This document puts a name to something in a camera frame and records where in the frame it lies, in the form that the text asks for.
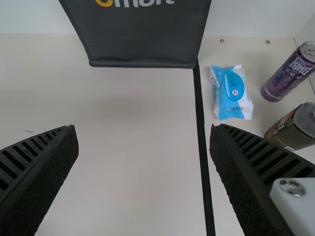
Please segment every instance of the wet wipes package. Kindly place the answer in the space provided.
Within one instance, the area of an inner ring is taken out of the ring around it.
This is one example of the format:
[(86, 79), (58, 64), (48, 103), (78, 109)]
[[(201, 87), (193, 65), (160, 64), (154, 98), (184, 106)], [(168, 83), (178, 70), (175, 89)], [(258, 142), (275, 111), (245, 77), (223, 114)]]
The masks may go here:
[(217, 118), (251, 119), (253, 103), (245, 88), (242, 66), (221, 68), (212, 65), (210, 69)]

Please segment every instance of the energy drink can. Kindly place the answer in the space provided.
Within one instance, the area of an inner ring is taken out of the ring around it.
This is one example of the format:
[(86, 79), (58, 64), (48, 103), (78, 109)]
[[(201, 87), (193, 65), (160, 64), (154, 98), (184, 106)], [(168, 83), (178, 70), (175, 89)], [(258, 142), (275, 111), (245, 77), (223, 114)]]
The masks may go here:
[(314, 145), (315, 103), (298, 106), (268, 129), (264, 138), (290, 151)]
[(298, 47), (261, 88), (262, 96), (279, 102), (315, 71), (315, 42)]

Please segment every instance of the can lid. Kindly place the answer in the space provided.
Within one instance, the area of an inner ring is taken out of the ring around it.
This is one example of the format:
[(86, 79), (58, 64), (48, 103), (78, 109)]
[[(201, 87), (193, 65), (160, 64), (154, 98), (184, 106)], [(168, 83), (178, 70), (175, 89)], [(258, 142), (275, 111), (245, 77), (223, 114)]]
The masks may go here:
[(315, 42), (308, 41), (300, 46), (302, 55), (309, 61), (315, 62)]
[(315, 139), (315, 103), (303, 103), (294, 115), (295, 125), (307, 135)]

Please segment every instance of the screw head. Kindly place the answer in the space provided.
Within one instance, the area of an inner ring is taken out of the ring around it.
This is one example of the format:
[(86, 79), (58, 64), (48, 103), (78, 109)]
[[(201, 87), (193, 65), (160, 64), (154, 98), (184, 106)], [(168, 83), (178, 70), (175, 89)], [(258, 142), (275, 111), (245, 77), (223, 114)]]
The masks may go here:
[(295, 197), (302, 197), (306, 194), (305, 187), (295, 179), (284, 178), (280, 181), (281, 189)]

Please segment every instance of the white shelf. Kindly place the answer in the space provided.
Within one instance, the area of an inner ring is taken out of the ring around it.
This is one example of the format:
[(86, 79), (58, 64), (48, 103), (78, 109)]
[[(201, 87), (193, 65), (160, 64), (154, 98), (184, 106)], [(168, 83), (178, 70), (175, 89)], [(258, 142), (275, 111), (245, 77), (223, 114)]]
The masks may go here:
[(74, 124), (36, 236), (205, 236), (192, 70), (92, 68), (76, 35), (0, 35), (0, 148)]
[[(225, 40), (224, 43), (220, 43), (221, 38)], [(199, 63), (207, 140), (210, 137), (212, 123), (214, 125), (225, 123), (263, 137), (268, 128), (298, 105), (304, 102), (315, 102), (309, 80), (305, 80), (278, 103), (268, 102), (260, 95), (262, 85), (295, 49), (296, 45), (292, 38), (204, 37)], [(245, 86), (254, 104), (252, 120), (227, 119), (219, 122), (213, 112), (214, 102), (209, 81), (209, 66), (224, 67), (238, 64), (245, 68)], [(314, 152), (315, 146), (297, 151), (296, 154), (315, 163)], [(243, 231), (210, 156), (209, 172), (217, 235), (243, 236)]]

